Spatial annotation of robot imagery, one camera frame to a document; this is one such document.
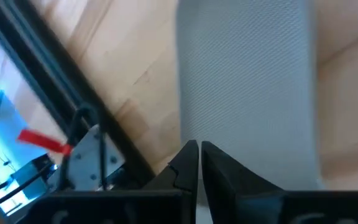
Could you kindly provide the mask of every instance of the black metal rail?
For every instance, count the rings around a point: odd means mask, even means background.
[[[148,163],[28,0],[0,0],[0,44],[65,134],[75,111],[83,103],[92,104],[101,115],[106,133],[125,157],[126,175],[139,187],[154,177]],[[78,127],[77,139],[92,125],[91,118],[85,117]]]

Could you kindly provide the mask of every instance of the red strap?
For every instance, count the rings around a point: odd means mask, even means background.
[[[44,147],[53,152],[62,153],[64,155],[69,155],[73,149],[73,147],[70,145],[62,145],[55,139],[38,133],[37,131],[31,131],[28,129],[23,129],[17,139],[23,142],[34,144],[36,146]]]

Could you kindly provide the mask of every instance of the gray cushion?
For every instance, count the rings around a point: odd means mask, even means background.
[[[182,141],[207,140],[284,189],[318,189],[307,0],[180,0]]]

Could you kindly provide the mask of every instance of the gray seat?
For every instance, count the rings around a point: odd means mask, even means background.
[[[179,0],[181,138],[284,189],[321,188],[307,0]]]

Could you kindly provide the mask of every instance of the wooden floor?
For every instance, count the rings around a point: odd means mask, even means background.
[[[180,149],[174,45],[177,0],[32,2],[159,172]],[[358,189],[358,1],[315,0],[315,11],[323,176],[329,188]],[[12,73],[14,66],[3,52],[0,58],[0,73]],[[3,76],[2,83],[8,83]],[[9,75],[6,88],[20,104],[31,90],[19,78],[11,81],[12,77],[16,76]],[[29,102],[36,105],[31,106],[34,110],[29,110]],[[46,111],[36,97],[18,110],[30,126],[64,138],[54,125],[45,125],[53,121],[43,119]]]

